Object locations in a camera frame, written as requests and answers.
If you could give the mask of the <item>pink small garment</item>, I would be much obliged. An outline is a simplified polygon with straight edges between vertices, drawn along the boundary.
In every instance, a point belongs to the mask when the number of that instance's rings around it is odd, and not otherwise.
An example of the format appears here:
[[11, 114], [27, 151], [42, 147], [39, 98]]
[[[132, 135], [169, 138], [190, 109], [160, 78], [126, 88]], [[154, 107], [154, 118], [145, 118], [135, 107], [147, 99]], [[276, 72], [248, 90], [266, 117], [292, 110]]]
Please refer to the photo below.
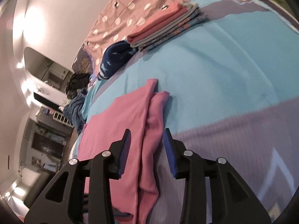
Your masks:
[[91, 159], [119, 141], [126, 129], [131, 131], [124, 173], [119, 180], [110, 180], [112, 206], [132, 214], [130, 223], [146, 223], [159, 197], [154, 154], [163, 135], [163, 109], [169, 93], [156, 92], [157, 82], [155, 78], [147, 80], [144, 86], [117, 97], [102, 113], [93, 115], [78, 145], [78, 159]]

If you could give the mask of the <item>black clothing pile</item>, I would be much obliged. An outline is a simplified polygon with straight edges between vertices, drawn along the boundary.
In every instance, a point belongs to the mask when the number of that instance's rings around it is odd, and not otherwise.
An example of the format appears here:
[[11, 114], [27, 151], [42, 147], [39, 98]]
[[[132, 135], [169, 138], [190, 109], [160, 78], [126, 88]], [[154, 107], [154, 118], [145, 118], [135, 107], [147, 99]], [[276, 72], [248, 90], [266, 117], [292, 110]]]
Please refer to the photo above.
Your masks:
[[89, 84], [90, 76], [89, 73], [74, 73], [66, 85], [65, 93], [67, 98], [75, 98], [78, 91], [81, 91], [82, 88], [86, 88]]

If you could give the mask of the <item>stack of folded clothes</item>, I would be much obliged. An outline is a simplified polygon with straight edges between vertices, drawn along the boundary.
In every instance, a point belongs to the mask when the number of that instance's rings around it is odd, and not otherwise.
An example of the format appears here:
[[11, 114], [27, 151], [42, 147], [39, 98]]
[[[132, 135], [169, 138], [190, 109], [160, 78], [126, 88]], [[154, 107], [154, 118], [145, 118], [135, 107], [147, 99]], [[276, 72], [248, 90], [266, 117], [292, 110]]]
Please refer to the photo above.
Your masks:
[[127, 42], [140, 52], [149, 51], [206, 20], [206, 15], [197, 3], [172, 3], [163, 6], [144, 24], [136, 26], [127, 35]]

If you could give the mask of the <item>white shelf rack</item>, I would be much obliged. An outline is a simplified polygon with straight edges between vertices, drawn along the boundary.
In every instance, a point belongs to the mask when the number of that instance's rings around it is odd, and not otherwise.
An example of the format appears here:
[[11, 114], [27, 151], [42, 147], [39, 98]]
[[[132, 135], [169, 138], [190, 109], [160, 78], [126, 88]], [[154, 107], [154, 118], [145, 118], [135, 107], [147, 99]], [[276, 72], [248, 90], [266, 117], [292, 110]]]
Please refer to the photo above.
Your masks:
[[63, 124], [69, 128], [73, 128], [73, 125], [71, 124], [71, 122], [60, 112], [55, 111], [52, 115], [52, 119], [54, 121], [57, 121], [60, 124]]

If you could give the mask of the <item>dark blue fuzzy blanket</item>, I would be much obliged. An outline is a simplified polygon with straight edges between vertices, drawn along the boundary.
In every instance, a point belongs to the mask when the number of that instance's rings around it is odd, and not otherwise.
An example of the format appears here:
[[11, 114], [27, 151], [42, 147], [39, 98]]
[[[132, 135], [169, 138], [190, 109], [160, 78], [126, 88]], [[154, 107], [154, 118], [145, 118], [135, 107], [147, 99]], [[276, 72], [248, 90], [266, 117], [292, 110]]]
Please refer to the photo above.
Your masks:
[[86, 94], [79, 93], [63, 109], [63, 115], [74, 126], [78, 135], [82, 132], [86, 123], [86, 119], [82, 115], [85, 98]]

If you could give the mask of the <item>blue grey patterned bedsheet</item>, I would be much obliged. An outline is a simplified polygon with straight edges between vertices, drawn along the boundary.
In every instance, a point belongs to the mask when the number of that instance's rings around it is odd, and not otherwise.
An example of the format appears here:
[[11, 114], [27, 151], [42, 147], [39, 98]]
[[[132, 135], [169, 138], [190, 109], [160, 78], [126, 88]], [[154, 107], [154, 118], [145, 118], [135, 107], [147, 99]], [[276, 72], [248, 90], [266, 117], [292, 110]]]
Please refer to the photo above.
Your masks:
[[194, 0], [207, 21], [131, 58], [86, 96], [80, 160], [131, 131], [112, 205], [129, 223], [181, 223], [184, 180], [169, 129], [191, 156], [233, 166], [268, 223], [298, 223], [298, 23], [260, 0]]

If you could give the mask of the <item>dark patterned headboard pillow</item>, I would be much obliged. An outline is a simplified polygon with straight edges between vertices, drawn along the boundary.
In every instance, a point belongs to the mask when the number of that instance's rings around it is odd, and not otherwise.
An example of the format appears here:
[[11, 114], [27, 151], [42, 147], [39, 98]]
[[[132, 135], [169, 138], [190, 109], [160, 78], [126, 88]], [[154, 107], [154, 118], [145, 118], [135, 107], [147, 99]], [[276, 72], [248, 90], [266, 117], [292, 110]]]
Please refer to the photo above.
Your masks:
[[75, 60], [72, 64], [72, 70], [76, 74], [93, 74], [93, 61], [90, 54], [87, 52], [84, 45], [79, 49]]

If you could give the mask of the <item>navy star print garment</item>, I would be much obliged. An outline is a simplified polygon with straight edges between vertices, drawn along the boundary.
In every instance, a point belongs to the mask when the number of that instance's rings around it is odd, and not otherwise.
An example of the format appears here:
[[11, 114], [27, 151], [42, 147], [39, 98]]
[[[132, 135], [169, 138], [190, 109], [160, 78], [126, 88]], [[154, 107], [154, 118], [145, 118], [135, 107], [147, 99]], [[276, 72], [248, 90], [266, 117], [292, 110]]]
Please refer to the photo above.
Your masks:
[[132, 48], [126, 41], [119, 41], [112, 44], [104, 52], [97, 79], [106, 80], [111, 78], [136, 53], [137, 49]]

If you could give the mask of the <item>pink polka dot cloth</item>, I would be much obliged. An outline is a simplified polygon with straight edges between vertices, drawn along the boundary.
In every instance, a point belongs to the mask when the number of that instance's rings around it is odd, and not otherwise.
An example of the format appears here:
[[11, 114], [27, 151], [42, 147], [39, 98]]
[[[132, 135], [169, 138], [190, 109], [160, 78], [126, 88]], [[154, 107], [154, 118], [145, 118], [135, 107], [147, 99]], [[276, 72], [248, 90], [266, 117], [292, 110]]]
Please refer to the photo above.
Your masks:
[[103, 54], [110, 45], [126, 39], [161, 6], [182, 1], [190, 0], [110, 0], [84, 41], [92, 58], [94, 74], [99, 72]]

